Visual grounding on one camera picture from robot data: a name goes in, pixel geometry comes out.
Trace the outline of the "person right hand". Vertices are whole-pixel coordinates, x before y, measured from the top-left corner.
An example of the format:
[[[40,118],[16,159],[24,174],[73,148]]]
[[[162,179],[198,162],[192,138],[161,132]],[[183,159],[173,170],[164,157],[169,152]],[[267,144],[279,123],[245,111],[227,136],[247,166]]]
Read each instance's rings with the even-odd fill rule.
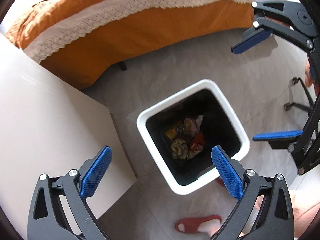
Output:
[[[310,88],[313,85],[315,94],[318,95],[319,94],[319,84],[317,84],[311,76],[309,60],[307,60],[307,62],[306,62],[304,72],[305,72],[305,85],[306,85],[306,87]]]

